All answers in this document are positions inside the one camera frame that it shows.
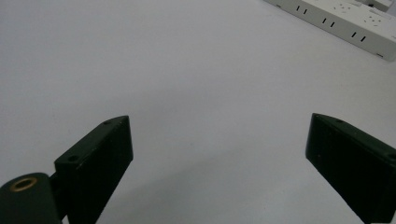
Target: brass insert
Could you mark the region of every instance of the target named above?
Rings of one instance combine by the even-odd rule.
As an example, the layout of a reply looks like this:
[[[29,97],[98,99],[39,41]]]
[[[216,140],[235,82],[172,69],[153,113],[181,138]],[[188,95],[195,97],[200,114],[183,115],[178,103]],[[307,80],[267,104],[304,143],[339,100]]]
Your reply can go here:
[[[13,192],[20,192],[26,189],[31,188],[33,185],[37,183],[37,178],[35,177],[25,177],[24,179],[20,179],[9,188]]]

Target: power outlet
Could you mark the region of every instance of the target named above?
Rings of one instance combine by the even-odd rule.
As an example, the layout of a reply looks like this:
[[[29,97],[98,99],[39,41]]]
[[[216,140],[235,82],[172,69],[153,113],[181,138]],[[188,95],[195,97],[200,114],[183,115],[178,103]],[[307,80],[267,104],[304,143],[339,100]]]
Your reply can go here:
[[[387,61],[396,59],[396,18],[354,0],[265,0]]]

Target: white power strip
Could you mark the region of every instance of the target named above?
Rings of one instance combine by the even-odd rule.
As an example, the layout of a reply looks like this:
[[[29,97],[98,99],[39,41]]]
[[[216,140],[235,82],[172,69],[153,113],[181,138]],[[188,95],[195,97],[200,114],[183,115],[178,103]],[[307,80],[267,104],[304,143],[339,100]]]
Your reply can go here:
[[[355,0],[264,1],[387,61],[396,59],[396,18],[374,7]]]
[[[369,7],[375,7],[381,11],[388,11],[388,9],[392,6],[393,0],[344,0],[346,2],[354,3],[361,2],[364,5]]]

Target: black plastic part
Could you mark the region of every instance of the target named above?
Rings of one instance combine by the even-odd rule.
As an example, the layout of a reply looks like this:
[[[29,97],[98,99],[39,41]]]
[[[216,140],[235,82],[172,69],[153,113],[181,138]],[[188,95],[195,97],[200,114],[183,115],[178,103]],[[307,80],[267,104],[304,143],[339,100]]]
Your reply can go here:
[[[354,126],[313,114],[306,157],[364,223],[390,223],[396,150]]]
[[[45,174],[23,175],[0,188],[1,224],[60,224],[50,179]]]
[[[49,182],[52,187],[52,195],[53,198],[55,199],[58,218],[62,220],[67,215],[66,208],[70,206],[66,194],[67,191],[65,188],[62,188],[62,184],[56,173],[49,178]]]
[[[123,116],[103,122],[55,161],[53,186],[64,189],[56,197],[67,201],[70,223],[96,222],[132,159],[129,118]]]

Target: screw hole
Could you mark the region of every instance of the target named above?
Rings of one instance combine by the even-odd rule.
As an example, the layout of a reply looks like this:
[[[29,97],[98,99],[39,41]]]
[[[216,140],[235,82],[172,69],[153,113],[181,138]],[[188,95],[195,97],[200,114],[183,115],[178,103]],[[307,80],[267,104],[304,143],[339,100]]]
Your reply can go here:
[[[67,160],[68,161],[76,161],[76,160],[78,160],[78,156],[71,156]]]
[[[21,180],[15,182],[13,185],[11,185],[10,190],[14,191],[14,192],[23,191],[23,190],[31,188],[33,185],[35,185],[35,183],[37,183],[37,178],[26,177],[24,179],[21,179]]]

